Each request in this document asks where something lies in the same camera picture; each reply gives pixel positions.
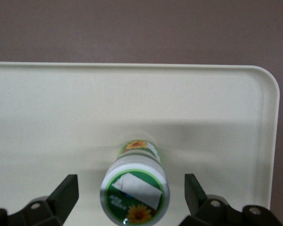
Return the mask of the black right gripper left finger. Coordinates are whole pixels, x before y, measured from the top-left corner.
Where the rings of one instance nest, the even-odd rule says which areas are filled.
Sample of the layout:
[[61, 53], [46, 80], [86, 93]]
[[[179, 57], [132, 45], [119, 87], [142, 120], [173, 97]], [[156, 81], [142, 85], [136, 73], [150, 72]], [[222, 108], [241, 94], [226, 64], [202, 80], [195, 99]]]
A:
[[67, 175], [49, 196], [31, 200], [14, 214], [0, 208], [0, 226], [62, 226], [78, 198], [78, 176]]

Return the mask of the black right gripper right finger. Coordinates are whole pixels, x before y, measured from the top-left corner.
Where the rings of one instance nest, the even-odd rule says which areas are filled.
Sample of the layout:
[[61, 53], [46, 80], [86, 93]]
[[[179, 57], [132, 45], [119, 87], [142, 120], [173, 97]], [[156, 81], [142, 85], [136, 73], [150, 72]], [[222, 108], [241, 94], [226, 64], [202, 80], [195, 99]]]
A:
[[280, 220], [267, 208], [246, 205], [235, 210], [226, 199], [207, 195], [194, 174], [184, 175], [184, 197], [190, 215], [182, 226], [281, 226]]

